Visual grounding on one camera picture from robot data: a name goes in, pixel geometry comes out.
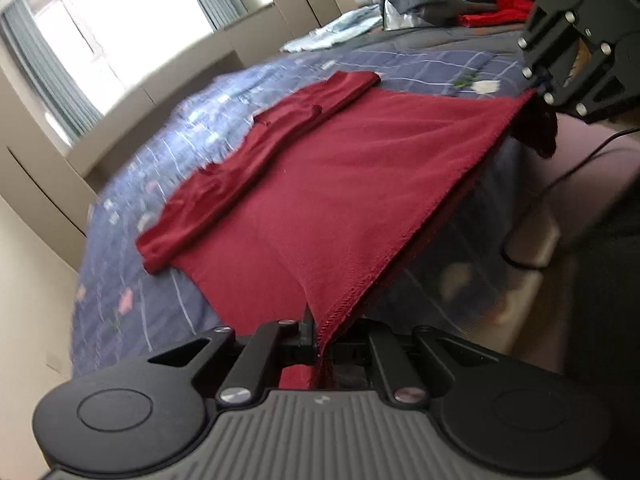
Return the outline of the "red long-sleeve sweater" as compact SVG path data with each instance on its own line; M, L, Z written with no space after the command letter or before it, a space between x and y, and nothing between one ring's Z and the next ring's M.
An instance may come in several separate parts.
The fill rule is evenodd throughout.
M508 98L386 90L336 72L263 110L224 162L195 170L137 240L243 335L306 306L320 347L456 211L506 137Z

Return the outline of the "dark grey blanket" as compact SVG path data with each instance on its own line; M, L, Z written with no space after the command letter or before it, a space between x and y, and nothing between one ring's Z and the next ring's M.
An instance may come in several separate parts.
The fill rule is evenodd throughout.
M376 30L319 51L303 51L303 54L334 54L356 49L371 48L375 51L441 51L472 50L519 56L523 24L509 24L492 27L425 27L413 29Z

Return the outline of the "red garment on bed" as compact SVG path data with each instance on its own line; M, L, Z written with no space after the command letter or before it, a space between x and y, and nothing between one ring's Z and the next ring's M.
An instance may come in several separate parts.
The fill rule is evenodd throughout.
M462 14L457 23L467 28L524 24L532 12L534 0L495 0L495 10Z

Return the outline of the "blue plaid floral quilt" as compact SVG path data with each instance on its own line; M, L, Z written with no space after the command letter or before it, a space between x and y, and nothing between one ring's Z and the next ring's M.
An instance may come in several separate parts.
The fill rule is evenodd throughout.
M462 333L502 293L521 63L483 49L285 55L183 101L88 211L81 376L217 325L371 312Z

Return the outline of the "silver plastic bag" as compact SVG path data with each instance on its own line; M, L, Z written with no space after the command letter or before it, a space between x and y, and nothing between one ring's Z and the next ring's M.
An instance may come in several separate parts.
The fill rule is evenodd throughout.
M390 2L384 0L383 12L383 29L390 32L391 30L413 29L432 27L433 24L424 18L422 8L412 9L406 13L400 13Z

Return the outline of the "light blue folded cloth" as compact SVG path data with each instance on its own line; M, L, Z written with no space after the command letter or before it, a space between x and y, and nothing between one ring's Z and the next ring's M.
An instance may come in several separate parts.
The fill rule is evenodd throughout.
M329 49L365 35L382 25L382 14L377 4L348 11L329 24L316 28L307 35L293 39L282 47L284 53L299 53Z

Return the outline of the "grey wardrobe left of window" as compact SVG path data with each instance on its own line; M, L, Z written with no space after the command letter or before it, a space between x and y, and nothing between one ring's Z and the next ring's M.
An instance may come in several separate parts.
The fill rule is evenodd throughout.
M1 196L69 266L78 270L96 193L54 141L50 125L29 111L1 76Z

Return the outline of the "left teal curtain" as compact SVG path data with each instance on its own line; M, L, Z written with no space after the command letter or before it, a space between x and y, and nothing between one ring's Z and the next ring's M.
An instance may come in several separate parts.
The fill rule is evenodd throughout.
M32 91L72 143L102 120L43 37L26 0L13 0L2 10L1 37Z

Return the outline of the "white wall socket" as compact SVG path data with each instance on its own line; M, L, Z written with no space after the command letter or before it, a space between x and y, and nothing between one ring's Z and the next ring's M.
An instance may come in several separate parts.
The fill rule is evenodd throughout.
M46 353L44 364L46 364L46 367L50 368L50 370L53 370L55 373L62 376L67 375L68 363L52 352Z

